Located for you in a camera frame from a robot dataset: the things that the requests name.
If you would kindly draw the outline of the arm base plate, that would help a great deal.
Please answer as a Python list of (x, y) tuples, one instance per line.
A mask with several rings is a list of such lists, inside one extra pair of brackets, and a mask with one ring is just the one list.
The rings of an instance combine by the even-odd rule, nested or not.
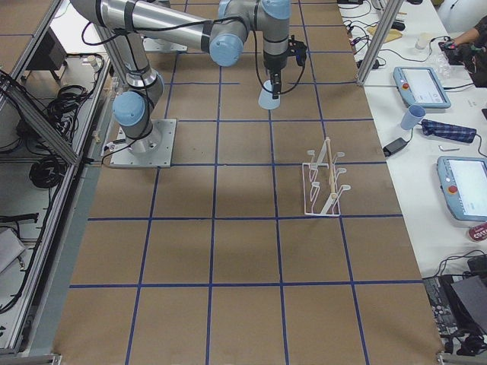
[(146, 36), (143, 37), (143, 45), (147, 53), (174, 53), (187, 51), (187, 47), (179, 43), (152, 39)]
[(175, 119), (153, 119), (153, 129), (148, 137), (125, 141), (125, 132), (118, 129), (118, 139), (123, 141), (110, 148), (110, 167), (115, 168), (168, 168), (171, 165), (173, 143), (177, 129)]

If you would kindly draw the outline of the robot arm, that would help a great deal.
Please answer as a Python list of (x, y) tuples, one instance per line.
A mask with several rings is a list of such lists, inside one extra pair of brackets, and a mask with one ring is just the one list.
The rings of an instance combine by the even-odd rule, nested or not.
[(101, 30), (100, 38), (112, 45), (124, 68), (128, 89), (115, 98), (113, 115), (132, 155), (149, 155), (162, 141), (151, 113), (164, 82), (148, 61), (145, 40), (198, 49), (217, 65), (230, 67), (240, 58), (249, 34), (261, 33), (269, 73), (261, 94), (280, 100), (281, 71), (291, 53), (288, 1), (221, 1), (215, 19), (174, 10), (166, 1), (74, 1), (72, 5)]

